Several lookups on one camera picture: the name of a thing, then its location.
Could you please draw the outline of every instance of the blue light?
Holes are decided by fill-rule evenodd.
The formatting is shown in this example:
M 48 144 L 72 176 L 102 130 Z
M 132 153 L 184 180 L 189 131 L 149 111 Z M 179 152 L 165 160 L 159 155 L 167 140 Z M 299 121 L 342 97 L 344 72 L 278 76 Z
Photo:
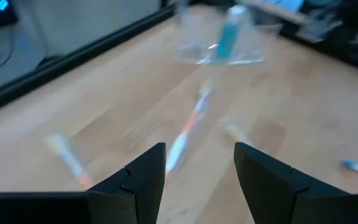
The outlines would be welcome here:
M 7 0 L 0 0 L 0 11 L 5 11 L 9 3 Z

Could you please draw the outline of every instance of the wooden table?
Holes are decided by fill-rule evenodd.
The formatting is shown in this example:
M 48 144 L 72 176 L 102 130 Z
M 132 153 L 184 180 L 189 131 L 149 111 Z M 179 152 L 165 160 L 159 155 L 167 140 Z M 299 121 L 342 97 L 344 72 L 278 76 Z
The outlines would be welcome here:
M 198 7 L 200 16 L 204 7 Z M 218 79 L 181 166 L 167 176 L 159 223 L 252 223 L 220 121 L 255 147 L 351 193 L 358 174 L 358 69 L 285 39 L 253 66 L 175 60 L 173 20 L 127 41 L 0 109 L 0 191 L 81 190 L 45 137 L 60 132 L 96 181 L 156 142 L 168 149 L 197 99 Z

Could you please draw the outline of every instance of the wooden tabletop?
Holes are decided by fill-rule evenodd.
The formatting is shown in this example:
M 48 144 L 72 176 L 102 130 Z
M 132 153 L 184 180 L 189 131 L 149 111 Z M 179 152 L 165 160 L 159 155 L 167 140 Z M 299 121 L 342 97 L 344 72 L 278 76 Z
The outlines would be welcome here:
M 204 7 L 197 7 L 200 16 Z M 358 174 L 358 69 L 285 39 L 257 65 L 175 58 L 174 20 L 138 35 L 0 109 L 0 191 L 81 190 L 45 138 L 59 132 L 99 182 L 157 142 L 167 149 L 216 77 L 205 117 L 167 176 L 159 223 L 252 223 L 223 120 L 253 146 L 350 193 Z

